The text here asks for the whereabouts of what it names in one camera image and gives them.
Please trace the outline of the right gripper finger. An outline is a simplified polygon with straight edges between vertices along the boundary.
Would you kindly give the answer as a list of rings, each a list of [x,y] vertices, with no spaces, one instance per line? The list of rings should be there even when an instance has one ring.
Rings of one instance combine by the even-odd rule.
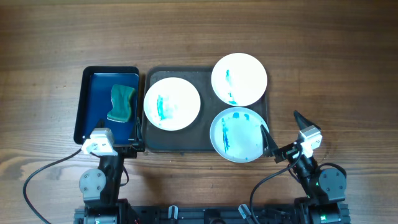
[[[312,121],[305,118],[302,114],[300,114],[297,110],[294,111],[294,118],[300,130],[308,128],[310,126],[314,126],[317,129],[321,130],[321,128],[313,123]]]
[[[263,124],[260,126],[260,129],[262,134],[263,156],[274,157],[279,148]]]

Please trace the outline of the green yellow sponge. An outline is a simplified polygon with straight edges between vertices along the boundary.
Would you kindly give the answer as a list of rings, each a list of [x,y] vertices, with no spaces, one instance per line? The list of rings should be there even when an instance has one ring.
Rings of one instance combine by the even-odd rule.
[[[126,123],[132,116],[132,100],[136,89],[125,85],[113,85],[111,89],[112,109],[107,118],[111,121]]]

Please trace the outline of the white plate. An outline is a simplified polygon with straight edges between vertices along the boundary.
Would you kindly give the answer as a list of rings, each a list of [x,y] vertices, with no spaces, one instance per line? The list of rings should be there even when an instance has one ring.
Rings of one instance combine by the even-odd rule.
[[[249,106],[257,102],[267,88],[267,72],[255,57],[233,53],[213,67],[211,85],[216,96],[231,106]]]
[[[144,114],[155,127],[165,131],[186,128],[201,108],[198,90],[187,80],[169,77],[155,82],[144,97]]]
[[[210,141],[223,158],[236,162],[252,162],[263,156],[261,126],[265,120],[255,111],[232,107],[220,112],[210,126]]]

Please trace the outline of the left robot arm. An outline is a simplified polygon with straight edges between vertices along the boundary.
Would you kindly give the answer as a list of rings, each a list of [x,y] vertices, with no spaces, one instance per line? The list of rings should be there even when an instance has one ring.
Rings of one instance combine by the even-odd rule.
[[[83,194],[85,206],[75,210],[75,223],[136,224],[141,222],[128,200],[119,198],[119,190],[123,186],[121,177],[127,172],[124,160],[135,159],[138,152],[145,151],[140,119],[136,119],[132,133],[135,136],[129,140],[130,144],[115,145],[114,134],[104,126],[104,121],[101,119],[90,135],[85,138],[82,151],[99,157],[99,165],[96,169],[84,172],[80,177],[79,188]]]

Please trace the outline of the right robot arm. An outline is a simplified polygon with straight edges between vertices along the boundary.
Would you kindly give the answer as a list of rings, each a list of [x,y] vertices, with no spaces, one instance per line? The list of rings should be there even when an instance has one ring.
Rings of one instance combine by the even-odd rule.
[[[321,128],[294,111],[299,127],[297,139],[278,147],[272,136],[262,124],[263,154],[273,157],[276,163],[287,161],[287,167],[261,180],[252,190],[249,209],[254,212],[254,194],[258,187],[278,175],[288,172],[298,182],[305,196],[296,198],[289,205],[266,205],[259,215],[265,223],[349,223],[348,206],[345,201],[347,173],[334,163],[318,164],[313,156],[320,147],[323,136]]]

